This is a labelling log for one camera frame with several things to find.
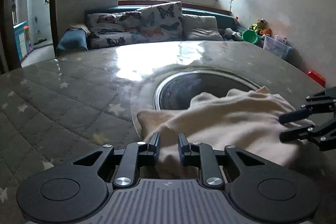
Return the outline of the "cream long-sleeve sweater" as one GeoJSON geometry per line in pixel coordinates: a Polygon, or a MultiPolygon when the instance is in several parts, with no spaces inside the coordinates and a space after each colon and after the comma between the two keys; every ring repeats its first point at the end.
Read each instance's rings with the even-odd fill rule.
{"type": "Polygon", "coordinates": [[[244,92],[231,89],[225,97],[201,93],[191,99],[186,110],[141,110],[137,119],[142,137],[150,140],[160,134],[161,149],[156,170],[161,178],[192,178],[194,167],[181,166],[178,134],[189,142],[209,144],[223,150],[236,145],[276,164],[295,169],[310,168],[318,158],[318,150],[307,141],[281,143],[279,135],[286,126],[278,122],[281,114],[294,107],[279,94],[266,87],[244,92]]]}

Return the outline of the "red plastic stool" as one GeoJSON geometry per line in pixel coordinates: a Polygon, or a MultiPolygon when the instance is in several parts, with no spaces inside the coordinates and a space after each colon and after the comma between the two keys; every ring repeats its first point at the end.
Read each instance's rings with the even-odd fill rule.
{"type": "Polygon", "coordinates": [[[322,75],[320,75],[319,73],[317,73],[314,70],[308,71],[307,75],[313,79],[315,82],[317,82],[319,85],[321,85],[322,87],[325,87],[326,85],[326,79],[325,77],[323,77],[322,75]]]}

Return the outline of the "round black induction cooktop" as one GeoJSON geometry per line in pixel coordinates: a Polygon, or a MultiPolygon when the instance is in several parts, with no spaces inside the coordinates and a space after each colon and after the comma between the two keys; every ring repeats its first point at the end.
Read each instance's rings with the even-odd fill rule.
{"type": "Polygon", "coordinates": [[[260,85],[244,77],[224,72],[199,69],[177,72],[165,78],[154,93],[156,110],[186,110],[191,99],[206,92],[216,97],[225,97],[229,90],[244,92],[257,90],[260,85]]]}

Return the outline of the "clear plastic storage box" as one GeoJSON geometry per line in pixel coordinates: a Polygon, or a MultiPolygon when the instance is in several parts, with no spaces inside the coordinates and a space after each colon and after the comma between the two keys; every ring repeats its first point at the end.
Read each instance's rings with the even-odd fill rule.
{"type": "Polygon", "coordinates": [[[293,50],[291,46],[288,46],[279,40],[271,38],[270,36],[264,35],[263,38],[264,43],[262,48],[283,60],[285,60],[293,50]]]}

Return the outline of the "teddy bear toy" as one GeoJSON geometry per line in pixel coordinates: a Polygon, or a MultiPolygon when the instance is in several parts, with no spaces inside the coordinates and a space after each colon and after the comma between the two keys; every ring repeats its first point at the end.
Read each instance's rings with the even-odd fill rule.
{"type": "Polygon", "coordinates": [[[250,25],[249,29],[260,36],[272,36],[270,25],[265,19],[258,19],[256,23],[250,25]]]}

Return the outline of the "green plastic basin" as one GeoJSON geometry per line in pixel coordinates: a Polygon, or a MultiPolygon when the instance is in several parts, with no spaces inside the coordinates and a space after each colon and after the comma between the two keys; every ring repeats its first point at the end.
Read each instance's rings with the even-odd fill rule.
{"type": "Polygon", "coordinates": [[[251,44],[257,44],[259,42],[259,37],[258,37],[257,33],[254,32],[253,30],[245,30],[242,33],[242,39],[245,42],[249,42],[251,44]]]}

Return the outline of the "teal bench sofa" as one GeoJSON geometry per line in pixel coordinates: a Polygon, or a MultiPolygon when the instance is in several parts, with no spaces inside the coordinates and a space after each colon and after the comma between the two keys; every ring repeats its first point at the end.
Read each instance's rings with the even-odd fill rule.
{"type": "Polygon", "coordinates": [[[237,20],[215,15],[185,14],[181,2],[142,7],[117,13],[86,14],[91,47],[128,46],[186,40],[242,41],[237,20]]]}

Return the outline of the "beige plain cushion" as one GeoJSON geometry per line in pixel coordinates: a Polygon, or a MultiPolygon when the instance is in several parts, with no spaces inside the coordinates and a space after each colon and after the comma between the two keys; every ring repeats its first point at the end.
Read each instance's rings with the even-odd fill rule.
{"type": "Polygon", "coordinates": [[[214,16],[183,14],[183,37],[193,41],[223,41],[214,16]]]}

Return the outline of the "long butterfly print pillow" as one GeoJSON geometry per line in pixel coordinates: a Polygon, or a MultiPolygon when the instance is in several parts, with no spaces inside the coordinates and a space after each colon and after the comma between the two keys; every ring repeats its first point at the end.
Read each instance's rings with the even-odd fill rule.
{"type": "Polygon", "coordinates": [[[119,47],[148,42],[141,32],[141,13],[93,13],[86,15],[92,49],[119,47]]]}

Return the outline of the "blue folded blanket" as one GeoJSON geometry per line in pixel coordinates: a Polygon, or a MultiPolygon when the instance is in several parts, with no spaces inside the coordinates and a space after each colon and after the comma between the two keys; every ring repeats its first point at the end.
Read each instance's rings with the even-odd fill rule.
{"type": "Polygon", "coordinates": [[[88,51],[86,33],[82,29],[67,30],[56,47],[58,55],[88,51]]]}

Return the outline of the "square butterfly print cushion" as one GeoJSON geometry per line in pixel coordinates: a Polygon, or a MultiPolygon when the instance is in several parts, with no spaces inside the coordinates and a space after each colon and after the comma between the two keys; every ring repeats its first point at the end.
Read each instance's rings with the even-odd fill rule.
{"type": "Polygon", "coordinates": [[[181,2],[169,2],[138,9],[141,14],[141,32],[150,42],[180,39],[183,35],[181,2]]]}

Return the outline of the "blue white small cabinet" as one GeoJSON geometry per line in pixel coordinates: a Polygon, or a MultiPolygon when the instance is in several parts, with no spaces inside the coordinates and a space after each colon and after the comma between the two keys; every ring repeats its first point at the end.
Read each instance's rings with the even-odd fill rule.
{"type": "Polygon", "coordinates": [[[19,60],[23,61],[34,50],[29,37],[29,25],[26,21],[18,23],[14,26],[14,37],[19,60]]]}

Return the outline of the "dark wooden doorway frame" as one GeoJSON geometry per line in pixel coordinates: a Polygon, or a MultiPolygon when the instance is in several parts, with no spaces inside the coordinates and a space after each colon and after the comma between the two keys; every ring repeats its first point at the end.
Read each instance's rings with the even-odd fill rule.
{"type": "Polygon", "coordinates": [[[1,73],[55,57],[50,0],[1,0],[1,73]],[[26,21],[33,52],[19,60],[14,26],[26,21]]]}

